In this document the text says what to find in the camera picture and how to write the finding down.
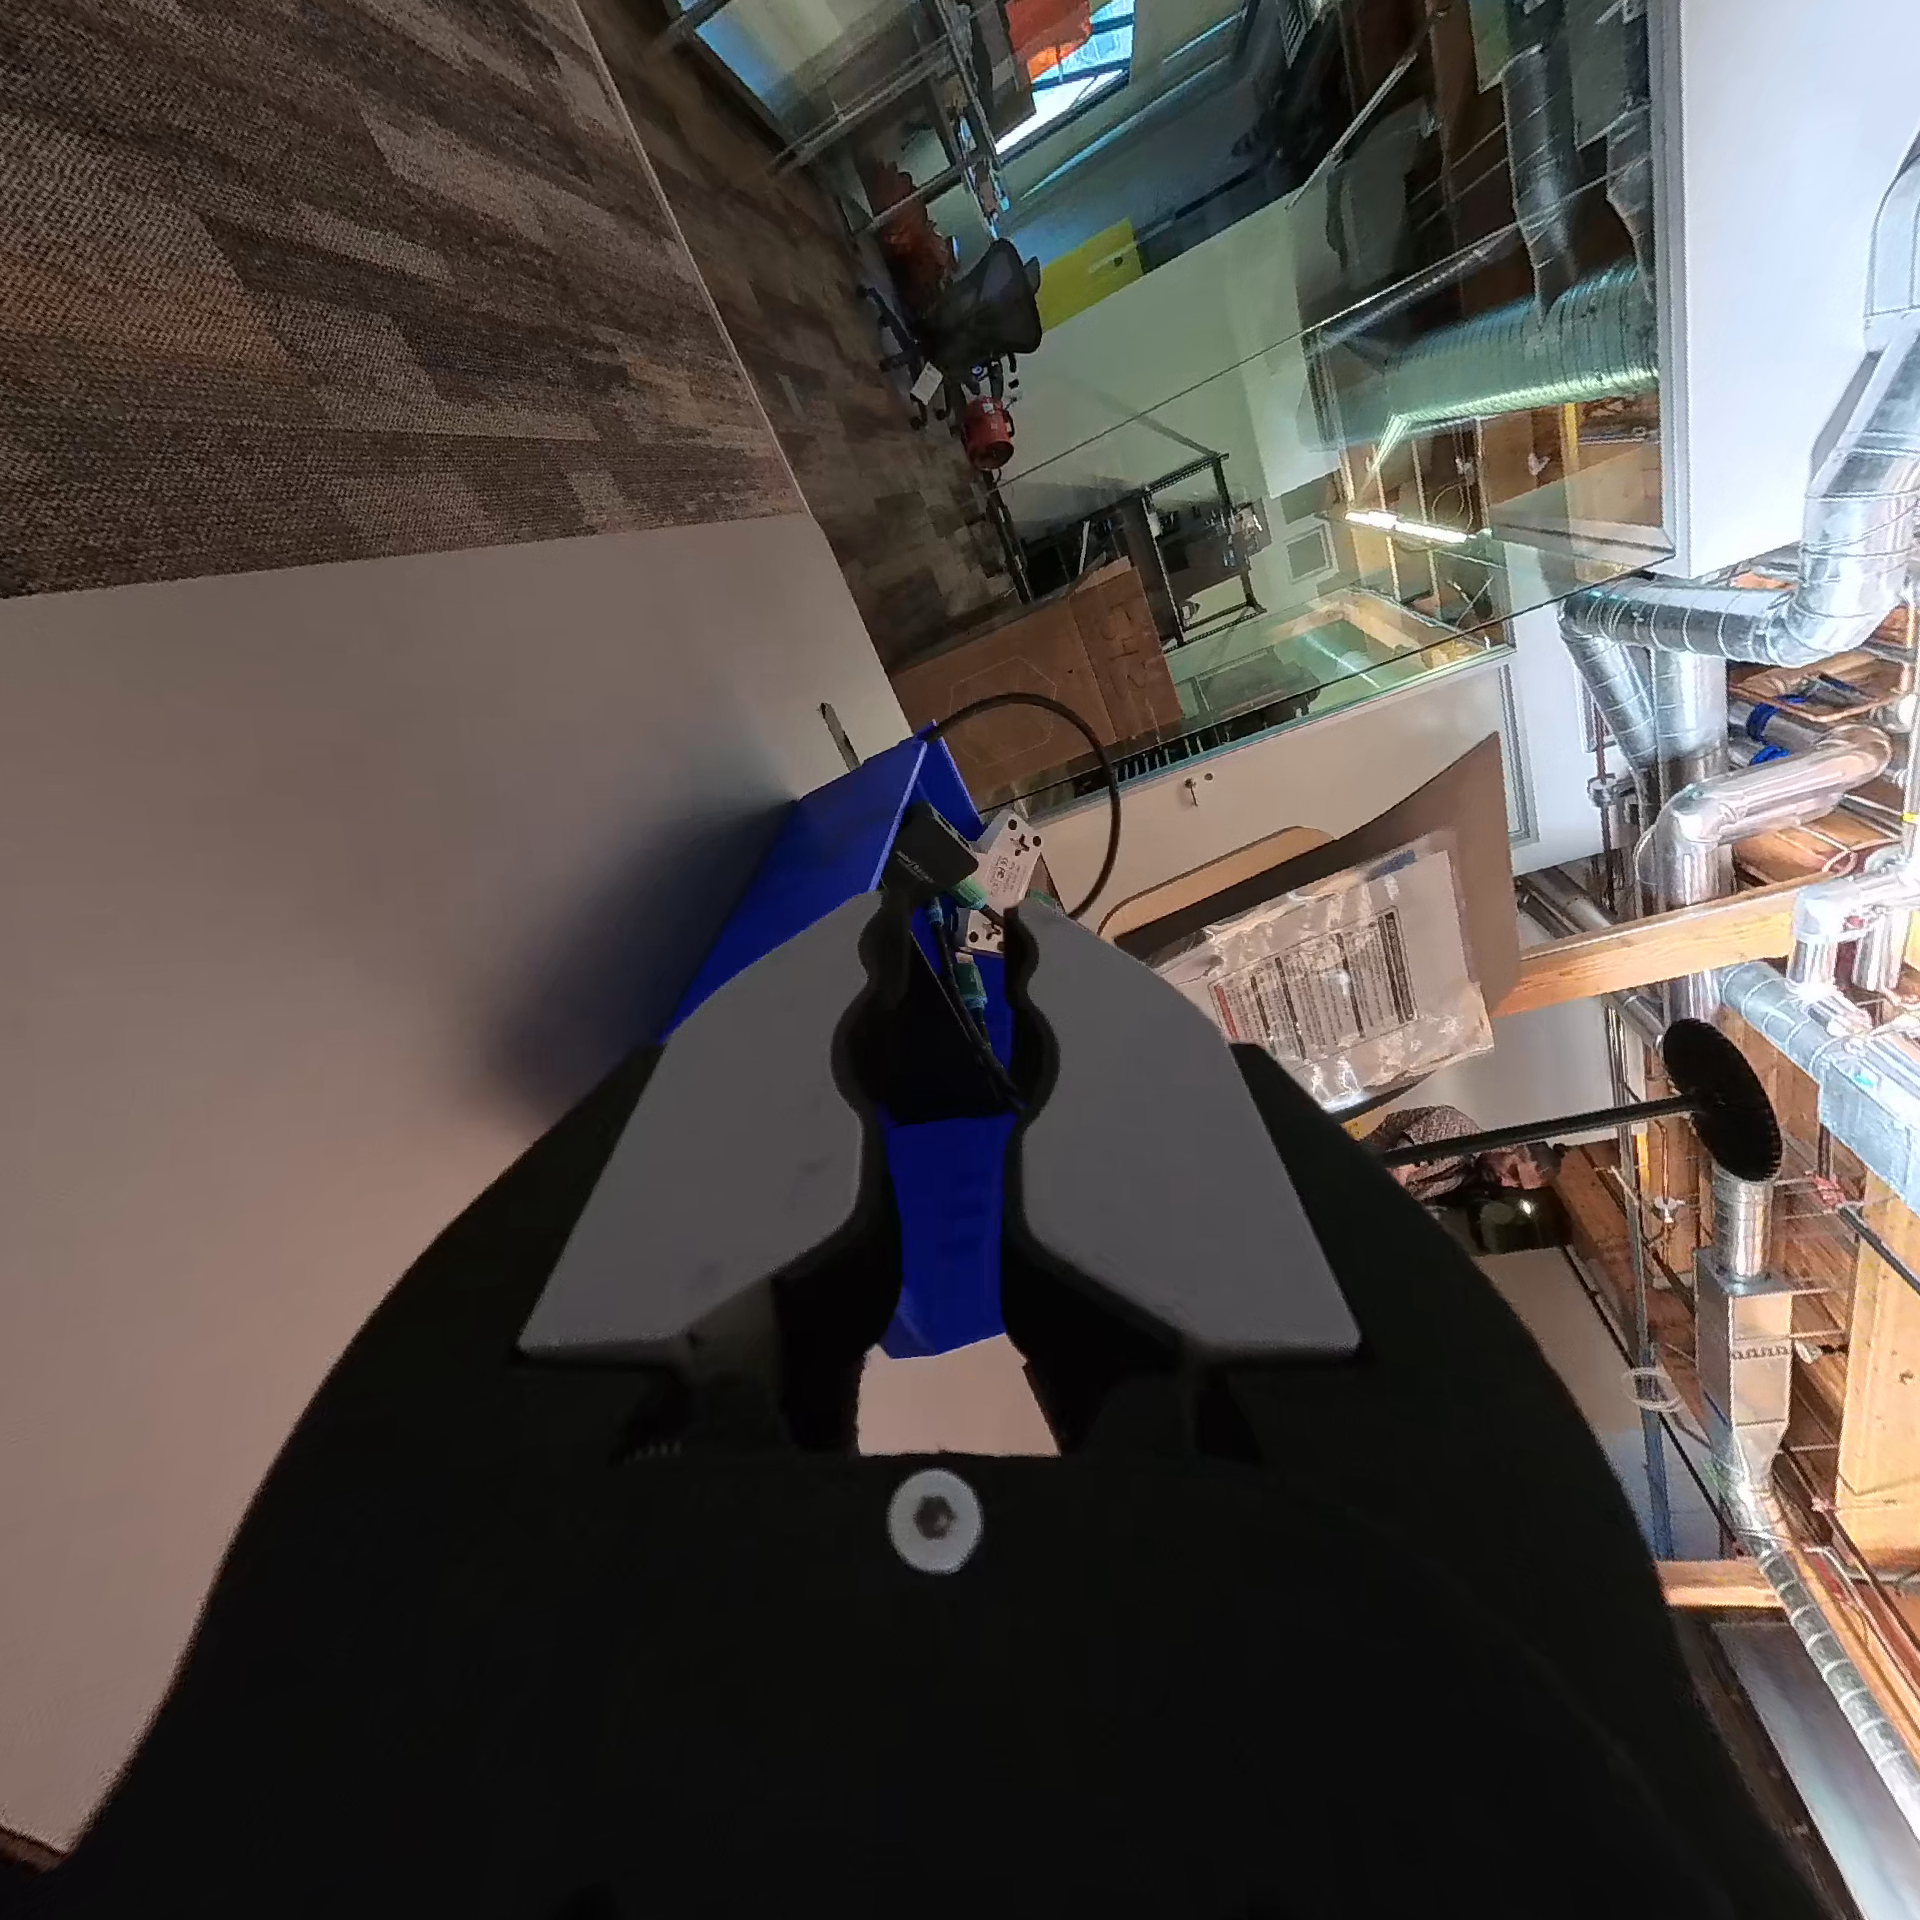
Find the black metal shelf rack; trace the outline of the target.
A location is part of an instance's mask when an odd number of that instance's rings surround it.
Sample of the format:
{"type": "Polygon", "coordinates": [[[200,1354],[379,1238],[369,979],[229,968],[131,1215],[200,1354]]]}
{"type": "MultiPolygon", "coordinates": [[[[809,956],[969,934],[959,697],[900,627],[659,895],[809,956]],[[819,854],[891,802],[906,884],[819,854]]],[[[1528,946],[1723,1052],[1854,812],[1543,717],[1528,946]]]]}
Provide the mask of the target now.
{"type": "Polygon", "coordinates": [[[1045,516],[1024,530],[1012,486],[985,483],[985,502],[1027,606],[1090,585],[1111,563],[1132,570],[1166,651],[1267,616],[1254,560],[1270,545],[1267,510],[1239,498],[1230,456],[1211,447],[1186,464],[1092,505],[1045,516]]]}

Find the silver ventilation duct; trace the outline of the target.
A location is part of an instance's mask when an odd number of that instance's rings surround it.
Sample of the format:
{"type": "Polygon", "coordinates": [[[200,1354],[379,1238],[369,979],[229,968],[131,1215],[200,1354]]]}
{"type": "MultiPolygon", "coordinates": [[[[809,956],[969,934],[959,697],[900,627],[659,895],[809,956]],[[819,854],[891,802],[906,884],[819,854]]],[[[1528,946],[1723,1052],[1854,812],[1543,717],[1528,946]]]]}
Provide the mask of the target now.
{"type": "Polygon", "coordinates": [[[1558,633],[1592,687],[1628,650],[1774,667],[1861,650],[1904,598],[1919,518],[1919,155],[1877,212],[1864,299],[1874,365],[1804,496],[1788,587],[1632,578],[1583,587],[1558,633]]]}

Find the instruction sheet display stand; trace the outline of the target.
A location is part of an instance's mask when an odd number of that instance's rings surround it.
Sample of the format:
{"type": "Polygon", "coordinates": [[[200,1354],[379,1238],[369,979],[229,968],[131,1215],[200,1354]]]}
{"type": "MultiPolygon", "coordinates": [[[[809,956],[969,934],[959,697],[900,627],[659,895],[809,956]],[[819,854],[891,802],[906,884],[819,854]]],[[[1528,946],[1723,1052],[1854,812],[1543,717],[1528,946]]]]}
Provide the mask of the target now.
{"type": "Polygon", "coordinates": [[[1505,744],[1344,833],[1282,827],[1109,907],[1104,939],[1354,1115],[1488,1052],[1518,984],[1505,744]]]}

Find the black floor lamp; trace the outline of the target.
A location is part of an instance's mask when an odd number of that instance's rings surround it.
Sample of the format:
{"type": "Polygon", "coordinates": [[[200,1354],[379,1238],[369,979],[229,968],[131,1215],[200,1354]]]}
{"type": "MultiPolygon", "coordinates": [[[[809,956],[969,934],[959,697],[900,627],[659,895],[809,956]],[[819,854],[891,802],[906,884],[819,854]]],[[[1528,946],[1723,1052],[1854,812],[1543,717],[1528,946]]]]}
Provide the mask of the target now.
{"type": "MultiPolygon", "coordinates": [[[[1477,1136],[1452,1141],[1451,1149],[1482,1149],[1524,1141],[1546,1141],[1562,1149],[1575,1137],[1632,1133],[1655,1121],[1681,1120],[1693,1127],[1698,1143],[1718,1168],[1751,1184],[1772,1180],[1782,1163],[1782,1127],[1765,1084],[1743,1050],[1704,1019],[1673,1019],[1657,1043],[1667,1092],[1650,1098],[1620,1099],[1558,1115],[1513,1120],[1481,1126],[1477,1136]]],[[[1388,1169],[1407,1162],[1405,1149],[1388,1160],[1358,1137],[1358,1143],[1388,1169]]]]}

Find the black mesh desk chair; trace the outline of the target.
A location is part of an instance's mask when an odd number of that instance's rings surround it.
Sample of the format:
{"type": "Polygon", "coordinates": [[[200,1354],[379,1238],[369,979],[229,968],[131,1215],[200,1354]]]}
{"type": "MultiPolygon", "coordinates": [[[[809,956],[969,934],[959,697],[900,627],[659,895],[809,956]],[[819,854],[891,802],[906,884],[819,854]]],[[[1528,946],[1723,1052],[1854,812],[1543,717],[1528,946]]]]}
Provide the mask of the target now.
{"type": "Polygon", "coordinates": [[[1040,265],[1012,240],[993,240],[918,321],[922,359],[961,379],[1037,351],[1045,342],[1040,276],[1040,265]]]}

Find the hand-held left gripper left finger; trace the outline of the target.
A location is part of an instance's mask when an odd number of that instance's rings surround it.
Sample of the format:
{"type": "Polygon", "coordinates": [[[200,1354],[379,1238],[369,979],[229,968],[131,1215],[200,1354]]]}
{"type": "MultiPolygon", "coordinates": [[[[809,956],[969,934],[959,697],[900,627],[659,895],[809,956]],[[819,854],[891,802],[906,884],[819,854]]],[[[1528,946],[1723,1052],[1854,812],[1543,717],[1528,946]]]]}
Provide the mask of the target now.
{"type": "Polygon", "coordinates": [[[900,900],[860,892],[661,1045],[519,1333],[554,1370],[662,1380],[672,1427],[741,1411],[852,1453],[903,1290],[900,1202],[860,1043],[900,1001],[900,900]]]}

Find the brown cardboard box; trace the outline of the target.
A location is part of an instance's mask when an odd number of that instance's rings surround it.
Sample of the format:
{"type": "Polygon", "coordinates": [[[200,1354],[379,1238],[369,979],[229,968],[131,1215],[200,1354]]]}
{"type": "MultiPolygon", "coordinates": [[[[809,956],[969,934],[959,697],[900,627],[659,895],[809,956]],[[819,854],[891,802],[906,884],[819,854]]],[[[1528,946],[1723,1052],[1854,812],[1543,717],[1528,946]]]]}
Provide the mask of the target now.
{"type": "Polygon", "coordinates": [[[1184,719],[1140,570],[1104,563],[889,671],[914,726],[1004,692],[1043,693],[1112,748],[1184,719]]]}

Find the black square adapter hub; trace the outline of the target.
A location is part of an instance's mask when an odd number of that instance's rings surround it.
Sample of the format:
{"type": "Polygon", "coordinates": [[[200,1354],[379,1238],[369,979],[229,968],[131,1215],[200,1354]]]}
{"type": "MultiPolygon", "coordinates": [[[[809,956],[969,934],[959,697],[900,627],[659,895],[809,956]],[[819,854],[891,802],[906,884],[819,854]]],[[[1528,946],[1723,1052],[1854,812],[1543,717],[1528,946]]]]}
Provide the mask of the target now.
{"type": "Polygon", "coordinates": [[[881,888],[900,900],[985,897],[972,841],[924,799],[908,802],[881,871],[881,888]]]}

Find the silver adapter hub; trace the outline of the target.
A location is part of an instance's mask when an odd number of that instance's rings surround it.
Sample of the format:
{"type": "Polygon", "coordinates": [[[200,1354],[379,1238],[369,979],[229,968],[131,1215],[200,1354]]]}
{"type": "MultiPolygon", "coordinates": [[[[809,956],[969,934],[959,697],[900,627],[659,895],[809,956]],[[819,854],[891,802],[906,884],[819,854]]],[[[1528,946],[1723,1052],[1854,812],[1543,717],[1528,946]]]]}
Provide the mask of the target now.
{"type": "Polygon", "coordinates": [[[977,882],[982,900],[956,900],[955,943],[970,956],[999,956],[1004,946],[1004,924],[1032,888],[1043,857],[1043,837],[1020,809],[1004,812],[975,844],[978,857],[977,882]]]}

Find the blue storage bin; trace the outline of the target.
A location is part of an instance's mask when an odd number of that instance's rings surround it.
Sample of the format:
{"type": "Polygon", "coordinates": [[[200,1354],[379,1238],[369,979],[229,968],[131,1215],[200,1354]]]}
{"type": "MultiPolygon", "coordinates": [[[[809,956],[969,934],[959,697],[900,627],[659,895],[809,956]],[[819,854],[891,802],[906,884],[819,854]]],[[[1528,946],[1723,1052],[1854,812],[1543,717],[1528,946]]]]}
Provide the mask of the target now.
{"type": "MultiPolygon", "coordinates": [[[[764,953],[877,892],[917,805],[969,841],[987,830],[943,741],[900,740],[791,803],[661,1037],[764,953]]],[[[924,916],[914,918],[914,939],[922,959],[908,1021],[930,1060],[881,1113],[903,1235],[899,1303],[881,1337],[892,1357],[948,1354],[1004,1332],[1003,1163],[1014,1113],[981,1081],[981,1060],[959,1029],[924,916]]]]}

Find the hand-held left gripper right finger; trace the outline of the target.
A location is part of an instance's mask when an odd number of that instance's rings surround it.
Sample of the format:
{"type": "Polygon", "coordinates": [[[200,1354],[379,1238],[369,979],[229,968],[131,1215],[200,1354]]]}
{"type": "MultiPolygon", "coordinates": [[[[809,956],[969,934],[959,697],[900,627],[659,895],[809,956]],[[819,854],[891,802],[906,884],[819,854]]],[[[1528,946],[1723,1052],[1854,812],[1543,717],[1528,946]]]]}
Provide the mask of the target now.
{"type": "Polygon", "coordinates": [[[1062,1453],[1192,1453],[1245,1378],[1365,1347],[1232,1045],[1163,976],[1048,903],[1012,916],[1022,1112],[1003,1321],[1062,1453]]]}

